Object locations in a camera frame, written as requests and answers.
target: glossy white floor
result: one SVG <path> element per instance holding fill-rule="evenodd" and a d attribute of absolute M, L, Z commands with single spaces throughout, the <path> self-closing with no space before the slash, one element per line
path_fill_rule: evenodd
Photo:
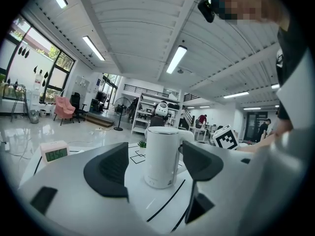
<path fill-rule="evenodd" d="M 10 152 L 1 154 L 1 166 L 7 172 L 7 176 L 13 187 L 17 188 L 30 158 L 40 143 L 64 140 L 74 147 L 100 147 L 109 144 L 129 142 L 137 143 L 144 139 L 139 134 L 131 135 L 131 124 L 126 118 L 121 122 L 123 131 L 113 128 L 95 131 L 98 125 L 87 121 L 74 123 L 66 120 L 60 126 L 60 120 L 53 121 L 53 117 L 40 118 L 38 124 L 31 124 L 29 119 L 0 117 L 1 140 L 5 138 L 10 144 Z"/>

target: clock display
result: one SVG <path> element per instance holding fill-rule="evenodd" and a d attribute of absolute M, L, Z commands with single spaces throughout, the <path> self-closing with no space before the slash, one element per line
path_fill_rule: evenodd
<path fill-rule="evenodd" d="M 68 153 L 67 153 L 66 148 L 62 148 L 62 149 L 58 149 L 55 151 L 47 152 L 47 153 L 45 153 L 45 155 L 46 155 L 47 162 L 51 162 L 51 161 L 54 161 L 56 159 L 67 156 Z"/>

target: staircase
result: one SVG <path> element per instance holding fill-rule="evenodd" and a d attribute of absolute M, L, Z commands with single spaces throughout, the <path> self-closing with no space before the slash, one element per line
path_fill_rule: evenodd
<path fill-rule="evenodd" d="M 180 125 L 183 124 L 184 128 L 189 129 L 189 127 L 191 126 L 192 117 L 186 108 L 184 108 L 184 110 L 184 119 L 181 119 Z"/>

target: digital clock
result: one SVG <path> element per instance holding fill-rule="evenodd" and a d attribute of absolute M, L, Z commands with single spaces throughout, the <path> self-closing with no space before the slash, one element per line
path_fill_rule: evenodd
<path fill-rule="evenodd" d="M 45 163 L 50 163 L 59 158 L 69 155 L 69 146 L 65 141 L 40 144 L 42 159 Z"/>

